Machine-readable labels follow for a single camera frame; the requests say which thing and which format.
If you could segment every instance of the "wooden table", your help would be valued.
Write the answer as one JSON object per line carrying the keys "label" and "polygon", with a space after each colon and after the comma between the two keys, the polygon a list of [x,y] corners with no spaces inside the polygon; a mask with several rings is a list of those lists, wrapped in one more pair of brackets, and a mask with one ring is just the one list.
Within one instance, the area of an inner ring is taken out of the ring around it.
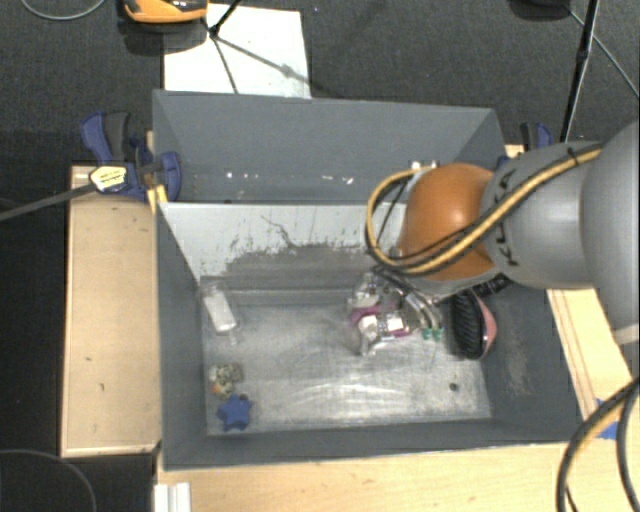
{"label": "wooden table", "polygon": [[[73,184],[86,182],[74,168]],[[161,437],[153,216],[92,194],[69,212],[61,455],[150,452]],[[629,380],[593,291],[550,291],[583,415]],[[640,475],[640,420],[630,427]],[[366,460],[165,472],[188,482],[194,512],[541,511],[554,509],[562,444]],[[592,440],[571,474],[580,512],[628,509],[615,445]]]}

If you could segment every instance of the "black brush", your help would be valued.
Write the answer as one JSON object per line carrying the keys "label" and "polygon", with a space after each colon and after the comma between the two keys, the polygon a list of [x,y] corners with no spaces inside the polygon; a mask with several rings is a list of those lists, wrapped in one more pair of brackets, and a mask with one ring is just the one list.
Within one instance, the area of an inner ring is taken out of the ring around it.
{"label": "black brush", "polygon": [[453,341],[458,352],[468,359],[480,359],[493,341],[487,325],[487,315],[491,313],[471,290],[454,295],[450,308]]}

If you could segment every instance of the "blue toy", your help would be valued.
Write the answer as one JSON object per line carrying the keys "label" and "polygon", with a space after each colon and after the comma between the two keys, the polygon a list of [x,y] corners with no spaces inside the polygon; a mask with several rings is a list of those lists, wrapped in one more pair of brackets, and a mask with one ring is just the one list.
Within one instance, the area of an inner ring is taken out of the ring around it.
{"label": "blue toy", "polygon": [[231,395],[228,402],[218,406],[216,416],[224,423],[223,429],[228,432],[232,428],[244,430],[249,425],[249,409],[253,404],[244,396]]}

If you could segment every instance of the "yellow label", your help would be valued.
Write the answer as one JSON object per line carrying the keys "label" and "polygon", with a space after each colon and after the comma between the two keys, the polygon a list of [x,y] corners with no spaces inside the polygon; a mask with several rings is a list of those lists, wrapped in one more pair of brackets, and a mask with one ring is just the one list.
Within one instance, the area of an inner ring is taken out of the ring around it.
{"label": "yellow label", "polygon": [[104,191],[114,186],[124,185],[127,182],[127,168],[103,165],[93,171],[90,178],[98,190]]}

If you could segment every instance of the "white paper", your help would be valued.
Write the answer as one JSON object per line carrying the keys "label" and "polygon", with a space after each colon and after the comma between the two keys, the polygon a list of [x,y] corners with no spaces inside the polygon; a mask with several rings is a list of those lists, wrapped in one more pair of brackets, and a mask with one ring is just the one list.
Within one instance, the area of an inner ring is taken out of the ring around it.
{"label": "white paper", "polygon": [[[214,25],[227,8],[209,4],[208,25]],[[299,12],[238,7],[222,26],[219,38],[217,48],[207,38],[195,48],[167,53],[164,88],[311,97]],[[171,38],[166,40],[170,45]]]}

